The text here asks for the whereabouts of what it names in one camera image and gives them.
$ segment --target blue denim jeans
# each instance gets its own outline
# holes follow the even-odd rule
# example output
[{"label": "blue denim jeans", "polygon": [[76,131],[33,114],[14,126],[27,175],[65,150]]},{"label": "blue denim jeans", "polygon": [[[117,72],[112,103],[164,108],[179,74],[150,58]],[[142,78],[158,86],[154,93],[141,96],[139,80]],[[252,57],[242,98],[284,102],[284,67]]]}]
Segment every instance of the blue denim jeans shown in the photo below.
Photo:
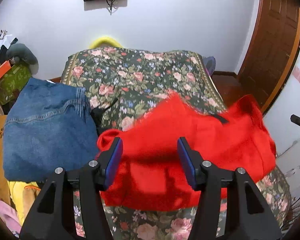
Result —
[{"label": "blue denim jeans", "polygon": [[4,175],[41,181],[57,167],[80,168],[94,159],[96,142],[84,88],[30,78],[4,125]]}]

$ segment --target orange cloth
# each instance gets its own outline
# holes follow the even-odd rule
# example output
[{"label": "orange cloth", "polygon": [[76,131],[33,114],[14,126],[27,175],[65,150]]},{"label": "orange cloth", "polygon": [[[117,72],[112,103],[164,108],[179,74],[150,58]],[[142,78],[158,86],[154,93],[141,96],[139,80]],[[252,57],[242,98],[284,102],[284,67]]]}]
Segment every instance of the orange cloth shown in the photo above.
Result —
[{"label": "orange cloth", "polygon": [[196,206],[200,192],[186,181],[177,153],[180,137],[218,167],[232,171],[244,167],[255,182],[262,179],[275,167],[276,150],[257,103],[245,96],[220,115],[227,124],[196,112],[174,94],[132,129],[102,133],[101,151],[109,149],[114,137],[123,141],[114,183],[101,192],[105,204],[156,211]]}]

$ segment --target orange box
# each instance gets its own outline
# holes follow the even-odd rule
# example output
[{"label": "orange box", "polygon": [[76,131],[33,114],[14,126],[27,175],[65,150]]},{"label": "orange box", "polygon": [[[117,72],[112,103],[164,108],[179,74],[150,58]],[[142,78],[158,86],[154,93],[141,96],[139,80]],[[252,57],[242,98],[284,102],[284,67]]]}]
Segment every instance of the orange box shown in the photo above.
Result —
[{"label": "orange box", "polygon": [[10,62],[7,60],[0,66],[0,78],[11,68]]}]

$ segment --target green box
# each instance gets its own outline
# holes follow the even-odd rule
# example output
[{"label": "green box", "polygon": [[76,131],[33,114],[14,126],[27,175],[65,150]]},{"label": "green box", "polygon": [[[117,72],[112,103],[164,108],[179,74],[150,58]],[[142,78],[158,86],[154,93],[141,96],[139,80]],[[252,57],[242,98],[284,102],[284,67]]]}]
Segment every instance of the green box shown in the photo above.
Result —
[{"label": "green box", "polygon": [[31,77],[26,63],[13,65],[13,67],[0,78],[0,104],[4,105],[15,99],[16,96],[13,92],[15,90],[21,91]]}]

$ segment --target door panel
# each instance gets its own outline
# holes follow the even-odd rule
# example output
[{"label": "door panel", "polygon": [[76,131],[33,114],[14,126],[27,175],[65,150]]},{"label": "door panel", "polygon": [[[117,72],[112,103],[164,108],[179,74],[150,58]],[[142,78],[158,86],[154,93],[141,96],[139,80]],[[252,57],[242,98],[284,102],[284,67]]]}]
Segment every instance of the door panel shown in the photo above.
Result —
[{"label": "door panel", "polygon": [[253,33],[254,39],[238,79],[265,109],[270,98],[274,98],[276,87],[282,85],[279,81],[282,81],[282,75],[288,74],[287,67],[289,64],[291,67],[297,53],[300,10],[293,0],[262,0],[259,10],[259,25]]}]

